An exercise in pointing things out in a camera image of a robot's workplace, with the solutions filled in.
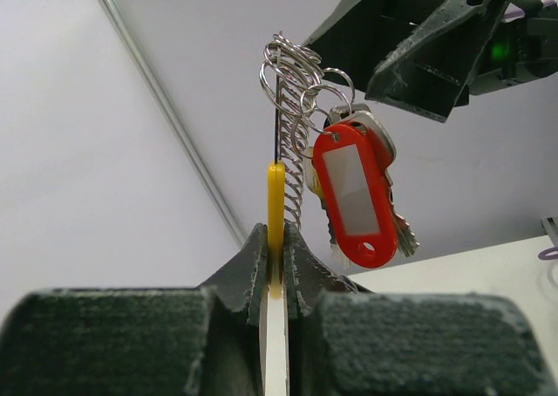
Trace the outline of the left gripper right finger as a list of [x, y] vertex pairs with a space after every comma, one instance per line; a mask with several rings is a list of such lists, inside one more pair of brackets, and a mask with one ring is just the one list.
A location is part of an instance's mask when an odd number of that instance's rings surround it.
[[511, 300], [378, 294], [283, 242], [292, 395], [550, 395], [554, 378]]

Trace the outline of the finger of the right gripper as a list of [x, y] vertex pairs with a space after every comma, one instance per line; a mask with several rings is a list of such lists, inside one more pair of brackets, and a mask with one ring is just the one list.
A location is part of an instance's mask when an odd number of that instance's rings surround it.
[[353, 78], [374, 68], [445, 0], [341, 0], [304, 44]]

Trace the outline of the large keyring with yellow grip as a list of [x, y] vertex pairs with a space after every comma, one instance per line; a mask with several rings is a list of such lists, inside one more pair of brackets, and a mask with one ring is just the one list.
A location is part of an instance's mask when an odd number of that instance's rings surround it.
[[303, 191], [316, 195], [328, 217], [330, 240], [345, 260], [366, 269], [396, 253], [413, 256], [419, 242], [396, 212], [389, 168], [397, 151], [381, 123], [353, 93], [326, 82], [310, 48], [275, 34], [263, 50], [259, 81], [275, 108], [274, 161], [268, 169], [269, 293], [284, 294], [282, 246], [286, 226], [301, 226]]

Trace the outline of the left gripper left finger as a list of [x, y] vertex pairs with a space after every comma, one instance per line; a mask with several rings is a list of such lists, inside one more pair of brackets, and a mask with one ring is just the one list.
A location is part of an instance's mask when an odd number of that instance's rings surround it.
[[2, 394], [263, 394], [267, 236], [193, 288], [27, 294], [1, 328]]

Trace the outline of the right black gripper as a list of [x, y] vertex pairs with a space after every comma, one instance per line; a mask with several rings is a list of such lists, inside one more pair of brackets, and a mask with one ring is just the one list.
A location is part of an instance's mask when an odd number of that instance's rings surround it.
[[484, 95], [557, 73], [557, 4], [504, 15], [510, 3], [444, 0], [378, 64], [365, 97], [444, 123], [462, 93]]

